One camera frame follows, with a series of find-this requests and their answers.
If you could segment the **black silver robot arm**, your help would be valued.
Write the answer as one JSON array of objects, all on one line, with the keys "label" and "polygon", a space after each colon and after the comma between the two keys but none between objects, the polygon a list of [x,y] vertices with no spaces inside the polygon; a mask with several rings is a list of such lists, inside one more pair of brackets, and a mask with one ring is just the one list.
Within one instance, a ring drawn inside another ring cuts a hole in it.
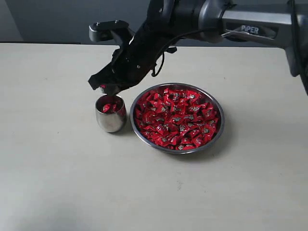
[{"label": "black silver robot arm", "polygon": [[194,39],[219,43],[224,39],[255,42],[283,49],[292,76],[308,85],[308,6],[293,0],[285,4],[237,5],[230,0],[152,0],[138,31],[114,20],[89,26],[93,42],[118,44],[110,63],[88,82],[116,95],[139,84],[147,75],[157,76],[158,59],[174,53],[176,43]]}]

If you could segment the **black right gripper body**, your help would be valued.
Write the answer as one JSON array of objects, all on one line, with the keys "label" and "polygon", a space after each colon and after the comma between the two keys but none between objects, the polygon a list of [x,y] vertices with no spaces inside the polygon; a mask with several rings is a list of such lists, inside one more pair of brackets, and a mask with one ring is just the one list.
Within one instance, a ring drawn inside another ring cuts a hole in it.
[{"label": "black right gripper body", "polygon": [[155,68],[159,48],[154,45],[128,45],[112,57],[116,84],[126,84],[127,89],[138,85]]}]

